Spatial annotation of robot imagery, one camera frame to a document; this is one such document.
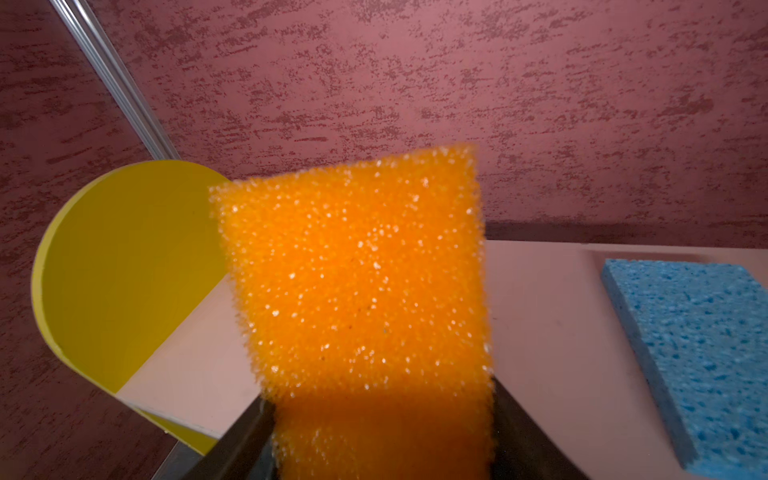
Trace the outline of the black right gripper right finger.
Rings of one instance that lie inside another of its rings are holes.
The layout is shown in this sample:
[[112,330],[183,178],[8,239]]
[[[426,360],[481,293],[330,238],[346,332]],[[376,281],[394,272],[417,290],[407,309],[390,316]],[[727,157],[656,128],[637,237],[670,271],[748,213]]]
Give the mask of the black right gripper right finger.
[[492,479],[587,480],[578,468],[546,435],[493,377],[494,460]]

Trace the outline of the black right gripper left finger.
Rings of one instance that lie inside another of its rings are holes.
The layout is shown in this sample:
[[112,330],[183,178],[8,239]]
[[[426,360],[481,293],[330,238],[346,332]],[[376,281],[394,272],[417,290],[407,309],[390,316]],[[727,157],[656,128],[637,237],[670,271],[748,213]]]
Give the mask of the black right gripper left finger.
[[246,479],[268,444],[275,405],[257,397],[183,480]]

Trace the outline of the orange scourer yellow sponge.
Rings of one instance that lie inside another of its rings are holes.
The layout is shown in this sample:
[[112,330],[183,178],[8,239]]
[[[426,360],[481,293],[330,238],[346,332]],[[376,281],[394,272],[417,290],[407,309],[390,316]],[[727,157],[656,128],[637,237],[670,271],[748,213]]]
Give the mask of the orange scourer yellow sponge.
[[282,479],[486,479],[493,362],[468,145],[209,191]]

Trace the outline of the blue sponge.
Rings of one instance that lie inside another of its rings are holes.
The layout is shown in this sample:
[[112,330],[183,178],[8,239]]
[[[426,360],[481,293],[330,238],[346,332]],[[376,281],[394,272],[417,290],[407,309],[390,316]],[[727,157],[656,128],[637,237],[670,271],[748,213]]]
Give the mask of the blue sponge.
[[608,259],[601,279],[680,465],[766,478],[766,289],[717,263]]

